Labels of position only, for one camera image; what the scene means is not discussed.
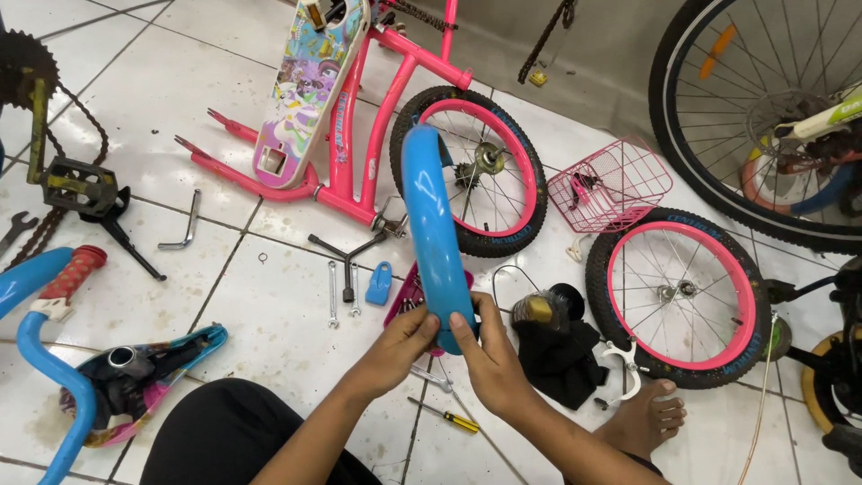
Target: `yellow screwdriver handle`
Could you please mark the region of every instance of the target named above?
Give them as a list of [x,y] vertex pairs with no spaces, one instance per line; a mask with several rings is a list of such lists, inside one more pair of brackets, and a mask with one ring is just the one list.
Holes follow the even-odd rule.
[[479,425],[467,418],[461,418],[458,414],[452,414],[449,411],[446,411],[446,413],[443,414],[443,418],[471,434],[476,434],[479,431]]

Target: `bare foot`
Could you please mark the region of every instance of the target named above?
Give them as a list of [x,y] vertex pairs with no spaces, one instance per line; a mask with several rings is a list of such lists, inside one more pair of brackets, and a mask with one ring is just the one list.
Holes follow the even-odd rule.
[[677,436],[684,424],[683,400],[657,400],[673,394],[677,385],[659,379],[645,385],[630,400],[623,402],[611,419],[593,435],[614,448],[650,461],[653,450]]

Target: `screwdriver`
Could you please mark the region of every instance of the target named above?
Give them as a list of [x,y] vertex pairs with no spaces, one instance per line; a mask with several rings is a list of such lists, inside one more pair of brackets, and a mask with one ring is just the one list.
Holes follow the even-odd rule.
[[471,434],[476,434],[479,431],[479,425],[470,421],[467,418],[461,418],[458,414],[452,414],[449,411],[443,412],[443,411],[434,409],[431,406],[429,406],[423,402],[419,402],[418,400],[415,400],[411,397],[408,397],[407,399],[409,399],[410,402],[415,402],[419,406],[422,406],[422,407],[425,407],[431,411],[434,411],[435,413],[442,416],[443,419],[445,419],[446,421],[449,421],[450,423],[456,425],[457,427],[459,427],[463,430],[470,432]]

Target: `pink tray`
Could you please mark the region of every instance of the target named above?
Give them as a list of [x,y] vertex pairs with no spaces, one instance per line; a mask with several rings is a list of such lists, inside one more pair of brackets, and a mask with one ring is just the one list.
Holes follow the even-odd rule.
[[[389,307],[389,312],[386,313],[386,319],[383,321],[384,328],[386,328],[386,325],[388,325],[389,322],[397,316],[398,308],[401,307],[405,298],[412,299],[414,303],[418,301],[419,298],[425,298],[425,293],[423,293],[422,290],[413,282],[413,278],[417,273],[419,273],[419,268],[416,267],[416,261],[413,261],[413,266],[411,266],[410,271],[407,272],[407,278],[404,279],[404,283],[398,290],[398,294],[395,295],[395,300],[392,302],[392,306]],[[473,288],[473,273],[464,270],[464,276],[467,278],[467,289]],[[439,357],[446,352],[443,349],[437,349],[428,353],[432,356]]]

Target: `black pants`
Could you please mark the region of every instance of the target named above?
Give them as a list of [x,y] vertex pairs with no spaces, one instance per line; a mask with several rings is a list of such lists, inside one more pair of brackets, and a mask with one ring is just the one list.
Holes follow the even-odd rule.
[[[168,414],[144,465],[141,485],[247,485],[303,419],[266,387],[242,379],[205,384]],[[661,475],[647,460],[629,455]],[[381,485],[346,450],[329,485]]]

